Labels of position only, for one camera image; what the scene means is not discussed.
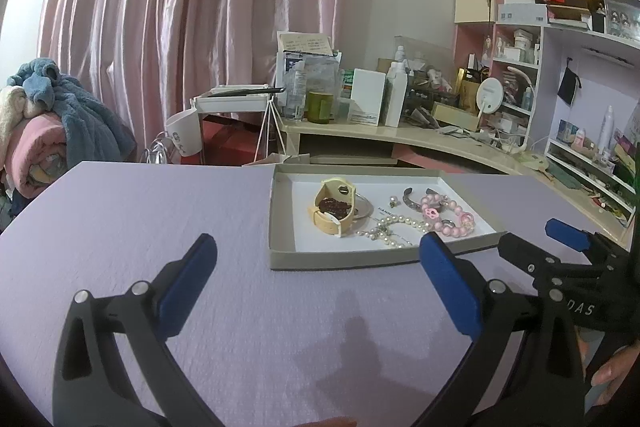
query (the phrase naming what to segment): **black pouch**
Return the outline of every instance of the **black pouch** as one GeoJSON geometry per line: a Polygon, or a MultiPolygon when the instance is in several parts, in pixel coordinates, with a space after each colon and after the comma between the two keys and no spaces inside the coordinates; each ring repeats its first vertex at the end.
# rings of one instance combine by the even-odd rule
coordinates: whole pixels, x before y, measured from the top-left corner
{"type": "Polygon", "coordinates": [[[558,90],[558,96],[562,98],[567,105],[572,105],[575,97],[575,86],[577,85],[582,89],[582,83],[580,82],[580,77],[569,69],[569,61],[571,61],[571,59],[567,61],[564,78],[562,78],[562,84],[560,84],[560,89],[558,90]]]}

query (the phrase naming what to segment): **pearl necklace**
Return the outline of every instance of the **pearl necklace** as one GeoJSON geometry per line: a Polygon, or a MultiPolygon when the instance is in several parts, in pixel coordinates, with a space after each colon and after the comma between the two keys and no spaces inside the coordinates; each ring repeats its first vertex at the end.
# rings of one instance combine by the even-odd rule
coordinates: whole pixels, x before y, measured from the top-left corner
{"type": "Polygon", "coordinates": [[[408,225],[422,235],[425,235],[433,230],[446,237],[466,237],[473,232],[476,228],[476,222],[473,214],[465,212],[464,209],[459,206],[455,200],[451,200],[448,196],[438,194],[436,192],[429,193],[420,200],[422,215],[425,221],[417,221],[410,217],[404,216],[387,216],[382,219],[377,219],[378,225],[373,229],[366,232],[357,232],[360,237],[368,237],[372,241],[383,241],[388,247],[391,248],[411,248],[415,245],[407,241],[407,245],[403,245],[399,241],[391,239],[394,235],[390,227],[395,224],[408,225]],[[453,221],[449,219],[442,219],[440,213],[436,207],[442,211],[451,210],[456,216],[460,218],[460,226],[457,227],[453,221]]]}
{"type": "Polygon", "coordinates": [[[379,224],[376,227],[374,227],[373,229],[367,232],[358,232],[357,235],[362,237],[368,237],[372,241],[380,239],[391,248],[400,249],[400,248],[414,247],[415,245],[412,245],[412,243],[409,243],[408,241],[407,241],[407,245],[403,245],[402,243],[391,239],[393,232],[391,232],[391,229],[389,227],[391,227],[391,225],[395,225],[396,223],[409,225],[410,227],[413,227],[418,232],[420,232],[422,235],[428,232],[431,232],[431,230],[434,230],[434,226],[431,223],[416,221],[415,219],[411,219],[410,217],[394,215],[394,216],[383,217],[382,219],[379,220],[379,224]]]}

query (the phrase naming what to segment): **green jar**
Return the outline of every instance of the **green jar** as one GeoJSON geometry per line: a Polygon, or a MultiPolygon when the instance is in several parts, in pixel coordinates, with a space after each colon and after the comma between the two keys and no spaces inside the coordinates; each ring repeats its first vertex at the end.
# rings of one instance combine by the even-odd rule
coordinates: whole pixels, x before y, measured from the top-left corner
{"type": "Polygon", "coordinates": [[[334,105],[334,96],[325,92],[309,91],[306,94],[308,111],[306,119],[311,123],[327,124],[331,120],[331,109],[334,105]]]}

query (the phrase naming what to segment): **paper note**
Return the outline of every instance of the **paper note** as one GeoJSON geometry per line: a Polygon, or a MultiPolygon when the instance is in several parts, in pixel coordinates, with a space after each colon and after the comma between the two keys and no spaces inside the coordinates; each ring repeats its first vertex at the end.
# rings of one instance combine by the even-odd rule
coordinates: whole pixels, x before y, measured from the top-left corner
{"type": "Polygon", "coordinates": [[[278,51],[334,56],[329,37],[320,33],[278,32],[278,51]]]}

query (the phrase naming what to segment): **white cup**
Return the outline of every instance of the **white cup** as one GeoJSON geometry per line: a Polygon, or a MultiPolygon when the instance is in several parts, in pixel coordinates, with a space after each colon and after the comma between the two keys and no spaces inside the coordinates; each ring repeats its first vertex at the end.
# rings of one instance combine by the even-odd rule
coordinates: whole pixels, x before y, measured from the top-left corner
{"type": "Polygon", "coordinates": [[[193,156],[202,150],[198,110],[191,108],[166,121],[166,131],[181,156],[193,156]]]}

